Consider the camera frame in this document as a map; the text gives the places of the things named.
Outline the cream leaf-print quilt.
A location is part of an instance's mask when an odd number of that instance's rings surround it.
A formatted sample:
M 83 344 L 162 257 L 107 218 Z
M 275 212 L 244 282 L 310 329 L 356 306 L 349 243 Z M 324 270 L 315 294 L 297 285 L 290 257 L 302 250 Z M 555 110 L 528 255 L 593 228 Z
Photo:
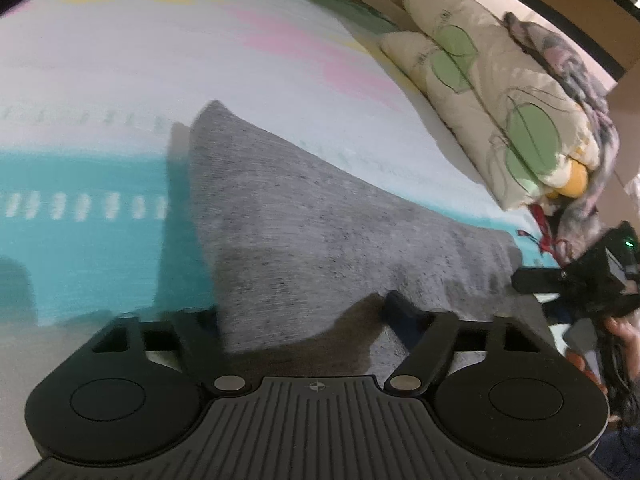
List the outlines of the cream leaf-print quilt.
M 575 198 L 586 167 L 567 155 L 567 98 L 475 0 L 404 0 L 417 32 L 385 55 L 422 91 L 504 210 L 555 192 Z

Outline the grey pink floral blanket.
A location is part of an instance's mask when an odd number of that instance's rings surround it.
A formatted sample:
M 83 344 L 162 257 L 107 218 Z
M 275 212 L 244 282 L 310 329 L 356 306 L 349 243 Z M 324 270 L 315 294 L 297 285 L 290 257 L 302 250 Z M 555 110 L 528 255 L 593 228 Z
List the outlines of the grey pink floral blanket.
M 606 92 L 585 61 L 560 34 L 512 12 L 503 24 L 518 46 L 554 79 L 567 98 L 570 132 L 567 155 L 586 167 L 585 188 L 564 207 L 555 234 L 555 255 L 560 263 L 581 256 L 597 239 L 602 226 L 597 213 L 600 200 L 615 169 L 620 135 L 612 121 Z

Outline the pastel flower bedsheet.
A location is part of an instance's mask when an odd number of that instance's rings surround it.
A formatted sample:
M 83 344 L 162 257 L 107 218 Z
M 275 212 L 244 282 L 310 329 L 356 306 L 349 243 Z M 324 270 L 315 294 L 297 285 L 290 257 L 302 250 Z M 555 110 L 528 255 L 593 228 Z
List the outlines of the pastel flower bedsheet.
M 544 266 L 345 0 L 27 0 L 1 18 L 1 396 L 93 314 L 210 304 L 188 133 L 213 101 L 362 180 L 505 232 Z

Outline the grey knit pants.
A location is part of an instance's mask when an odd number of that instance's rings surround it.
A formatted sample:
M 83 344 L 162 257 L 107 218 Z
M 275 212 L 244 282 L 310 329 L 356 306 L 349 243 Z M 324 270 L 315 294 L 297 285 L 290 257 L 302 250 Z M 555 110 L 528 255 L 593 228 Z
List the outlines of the grey knit pants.
M 538 301 L 511 287 L 522 255 L 510 234 L 376 188 L 221 102 L 188 136 L 192 219 L 236 374 L 385 379 L 407 354 L 382 320 L 391 290 L 551 339 Z

